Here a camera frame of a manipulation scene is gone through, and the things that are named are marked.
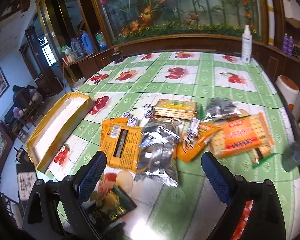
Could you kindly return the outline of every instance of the glass display case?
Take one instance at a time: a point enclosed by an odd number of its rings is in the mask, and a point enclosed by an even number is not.
[[[259,41],[259,0],[98,0],[113,44],[160,35],[242,35]]]

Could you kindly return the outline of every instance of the blue gripper pad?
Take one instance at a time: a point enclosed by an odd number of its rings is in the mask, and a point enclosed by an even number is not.
[[[74,190],[77,192],[79,204],[89,200],[94,188],[96,187],[105,167],[107,157],[104,152],[97,151],[88,164],[83,165],[76,173]]]
[[[202,155],[201,157],[202,169],[206,174],[214,191],[216,192],[219,200],[223,203],[226,203],[229,206],[231,204],[231,199],[232,199],[231,190],[225,178],[222,176],[219,169],[217,168],[217,165],[219,165],[220,168],[223,168],[224,166],[220,165],[216,159],[215,162],[213,162],[212,158],[215,159],[215,157],[210,152],[204,153]]]

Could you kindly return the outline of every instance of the white spray bottle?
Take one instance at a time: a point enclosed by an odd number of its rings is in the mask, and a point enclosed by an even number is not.
[[[244,32],[242,33],[242,50],[241,61],[243,63],[250,63],[252,53],[252,35],[250,33],[249,25],[246,25]]]

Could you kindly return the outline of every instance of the screw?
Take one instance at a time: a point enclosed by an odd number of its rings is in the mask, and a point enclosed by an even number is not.
[[[73,180],[73,175],[67,175],[66,177],[65,177],[65,180],[67,181],[67,182],[69,182],[69,181],[71,181],[71,180]]]
[[[243,177],[241,175],[235,175],[234,178],[237,180],[237,181],[243,181]]]
[[[37,186],[39,186],[39,185],[41,185],[43,182],[44,182],[43,179],[37,179],[37,181],[35,182],[35,184],[36,184]]]
[[[268,185],[268,186],[272,186],[273,185],[273,182],[269,179],[266,179],[265,180],[265,183]]]

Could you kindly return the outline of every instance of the spray bottle cap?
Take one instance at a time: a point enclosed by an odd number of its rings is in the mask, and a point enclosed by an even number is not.
[[[244,29],[244,34],[250,35],[250,28],[249,25],[246,25],[245,29]]]

